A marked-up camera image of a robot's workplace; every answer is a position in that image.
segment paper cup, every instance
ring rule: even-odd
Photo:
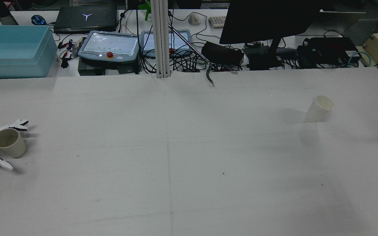
[[[11,157],[21,157],[26,152],[26,145],[20,133],[7,128],[0,131],[0,151]]]
[[[318,122],[325,115],[327,115],[335,106],[332,99],[326,96],[317,96],[313,98],[313,102],[306,114],[306,119],[309,122]]]

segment light blue plastic box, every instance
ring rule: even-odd
[[[56,51],[48,26],[0,26],[0,79],[46,77]]]

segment keyboard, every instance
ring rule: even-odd
[[[217,28],[223,28],[224,22],[225,22],[225,16],[211,16],[209,18],[210,24],[215,29]]]

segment monitor stand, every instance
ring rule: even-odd
[[[270,47],[245,48],[244,52],[249,59],[250,70],[269,70],[269,68],[282,66],[276,58],[276,50],[282,38],[272,39]]]

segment blue mouse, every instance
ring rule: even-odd
[[[47,25],[45,18],[41,15],[33,15],[31,17],[33,25]]]

